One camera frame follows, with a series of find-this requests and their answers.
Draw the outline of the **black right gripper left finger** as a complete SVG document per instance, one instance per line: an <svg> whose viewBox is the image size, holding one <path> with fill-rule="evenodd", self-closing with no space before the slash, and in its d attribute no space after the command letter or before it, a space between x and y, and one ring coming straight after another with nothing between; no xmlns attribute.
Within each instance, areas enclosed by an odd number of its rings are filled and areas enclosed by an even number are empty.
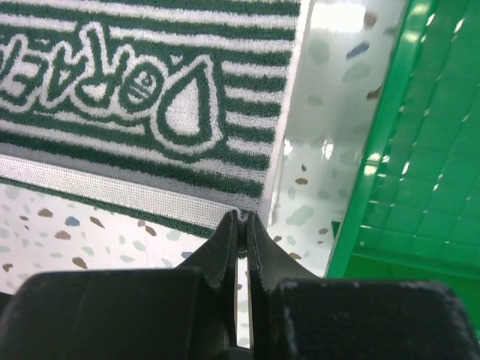
<svg viewBox="0 0 480 360"><path fill-rule="evenodd" d="M3 359L238 359L238 216L171 269L40 273L2 300Z"/></svg>

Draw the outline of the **green white striped towel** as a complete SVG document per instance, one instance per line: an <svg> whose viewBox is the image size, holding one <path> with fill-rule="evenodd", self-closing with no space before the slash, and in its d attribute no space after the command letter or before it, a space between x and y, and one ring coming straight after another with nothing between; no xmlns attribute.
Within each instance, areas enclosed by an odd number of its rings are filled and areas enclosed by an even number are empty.
<svg viewBox="0 0 480 360"><path fill-rule="evenodd" d="M263 220L309 1L3 1L1 181L206 235Z"/></svg>

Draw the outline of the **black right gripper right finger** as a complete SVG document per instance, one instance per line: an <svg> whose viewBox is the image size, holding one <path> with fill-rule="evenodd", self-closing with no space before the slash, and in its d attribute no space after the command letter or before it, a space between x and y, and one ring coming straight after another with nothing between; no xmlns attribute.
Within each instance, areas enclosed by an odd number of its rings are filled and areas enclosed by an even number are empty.
<svg viewBox="0 0 480 360"><path fill-rule="evenodd" d="M465 307L444 283L321 278L246 223L252 359L477 359Z"/></svg>

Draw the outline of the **green plastic tray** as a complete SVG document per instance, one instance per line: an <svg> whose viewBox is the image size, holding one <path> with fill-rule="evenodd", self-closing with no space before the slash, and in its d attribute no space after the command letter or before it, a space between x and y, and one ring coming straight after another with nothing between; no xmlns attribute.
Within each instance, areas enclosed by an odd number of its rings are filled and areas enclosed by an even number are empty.
<svg viewBox="0 0 480 360"><path fill-rule="evenodd" d="M479 3L411 1L329 277L479 289Z"/></svg>

